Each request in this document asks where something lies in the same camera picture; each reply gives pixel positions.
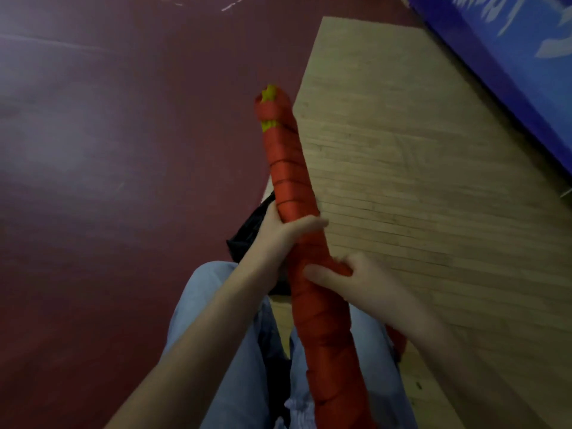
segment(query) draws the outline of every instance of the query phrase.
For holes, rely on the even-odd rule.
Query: wooden board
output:
[[[550,424],[572,421],[572,214],[523,134],[425,31],[338,18],[295,114],[332,253],[382,256]],[[412,346],[402,373],[420,428],[461,427]]]

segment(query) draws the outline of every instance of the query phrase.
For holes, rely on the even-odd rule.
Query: blue surface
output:
[[[572,173],[572,0],[410,0]]]

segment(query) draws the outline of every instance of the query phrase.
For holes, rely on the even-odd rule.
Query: light blue jeans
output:
[[[235,263],[218,261],[196,269],[171,319],[164,353],[206,307],[235,267]],[[353,306],[350,306],[350,314],[351,332],[375,421],[383,429],[416,429],[386,329]],[[314,428],[313,402],[306,379],[308,367],[296,329],[290,337],[290,354],[292,368],[290,399],[287,401],[290,429]],[[284,350],[270,301],[265,297],[226,371],[201,428],[272,428],[275,422],[271,422],[269,416],[264,358],[281,356],[284,356]],[[283,427],[282,422],[277,422],[276,427]]]

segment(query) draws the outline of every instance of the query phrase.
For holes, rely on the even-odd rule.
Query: person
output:
[[[239,264],[210,262],[190,278],[169,326],[161,361],[107,424],[107,429],[272,428],[264,361],[283,356],[267,293],[301,235],[327,220],[307,216],[282,223],[274,203]],[[402,331],[419,350],[468,429],[547,428],[503,379],[458,339],[380,261],[350,254],[351,277],[318,265],[314,283],[350,303],[352,334],[374,420],[382,428],[416,428],[384,325]],[[304,349],[290,338],[290,428],[315,427]]]

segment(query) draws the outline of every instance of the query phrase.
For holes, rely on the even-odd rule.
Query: orange carrot-shaped object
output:
[[[282,221],[319,216],[288,96],[268,86],[255,102]],[[323,231],[300,238],[287,259],[292,315],[308,363],[306,375],[315,403],[316,425],[328,429],[375,428],[349,331],[348,303],[304,277],[304,266],[310,263],[347,276],[352,271],[330,256]]]

